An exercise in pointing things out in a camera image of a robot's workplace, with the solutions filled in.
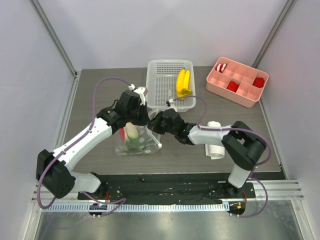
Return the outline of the white fake radish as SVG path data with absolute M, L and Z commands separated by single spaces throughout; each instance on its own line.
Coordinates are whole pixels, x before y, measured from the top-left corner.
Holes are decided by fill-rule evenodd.
M 128 122 L 124 127 L 126 139 L 137 139 L 139 137 L 139 131 L 135 125 L 131 122 Z

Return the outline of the red fake chili pepper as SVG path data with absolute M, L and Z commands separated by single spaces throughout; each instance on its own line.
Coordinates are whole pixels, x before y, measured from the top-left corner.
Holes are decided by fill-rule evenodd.
M 121 137 L 121 140 L 125 143 L 126 142 L 126 135 L 125 135 L 125 129 L 124 128 L 120 128 L 118 130 L 119 135 Z

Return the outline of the clear dotted zip top bag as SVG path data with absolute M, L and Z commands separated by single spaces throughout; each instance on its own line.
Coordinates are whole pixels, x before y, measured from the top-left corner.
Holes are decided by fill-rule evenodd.
M 162 148 L 162 144 L 160 142 L 161 136 L 158 133 L 155 133 L 151 130 L 148 129 L 146 125 L 144 126 L 137 126 L 135 125 L 139 136 L 137 139 L 134 140 L 139 140 L 141 143 L 146 141 L 149 144 L 148 150 L 146 150 L 142 154 L 153 154 L 160 150 Z M 140 155 L 140 154 L 126 154 L 123 151 L 124 147 L 124 142 L 122 141 L 119 131 L 114 134 L 114 151 L 117 156 L 127 156 L 127 155 Z

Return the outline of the green fake vegetable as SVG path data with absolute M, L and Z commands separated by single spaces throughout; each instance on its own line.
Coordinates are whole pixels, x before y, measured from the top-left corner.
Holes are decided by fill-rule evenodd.
M 125 154 L 143 154 L 149 148 L 147 141 L 140 142 L 138 139 L 127 139 L 124 141 L 123 152 Z

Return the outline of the yellow fake banana bunch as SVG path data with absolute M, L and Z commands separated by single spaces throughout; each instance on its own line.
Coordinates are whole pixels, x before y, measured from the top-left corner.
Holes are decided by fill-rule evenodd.
M 176 95 L 178 98 L 192 95 L 192 90 L 189 87 L 190 83 L 190 71 L 182 68 L 176 79 Z

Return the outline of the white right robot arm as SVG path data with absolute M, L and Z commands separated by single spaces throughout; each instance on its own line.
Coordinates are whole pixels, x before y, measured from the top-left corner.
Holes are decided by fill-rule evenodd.
M 201 126 L 184 121 L 173 109 L 160 111 L 147 127 L 160 135 L 171 134 L 183 145 L 224 147 L 234 162 L 225 186 L 226 193 L 233 198 L 243 193 L 245 182 L 268 147 L 267 140 L 242 121 L 225 127 Z

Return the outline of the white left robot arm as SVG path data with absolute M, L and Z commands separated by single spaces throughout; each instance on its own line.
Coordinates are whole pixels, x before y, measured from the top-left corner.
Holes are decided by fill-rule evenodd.
M 97 144 L 127 123 L 138 126 L 149 123 L 146 91 L 145 87 L 124 91 L 114 107 L 106 107 L 95 114 L 93 122 L 69 142 L 52 152 L 42 150 L 37 156 L 38 182 L 57 199 L 70 192 L 88 192 L 93 198 L 102 199 L 107 188 L 101 180 L 92 173 L 73 172 L 73 168 Z

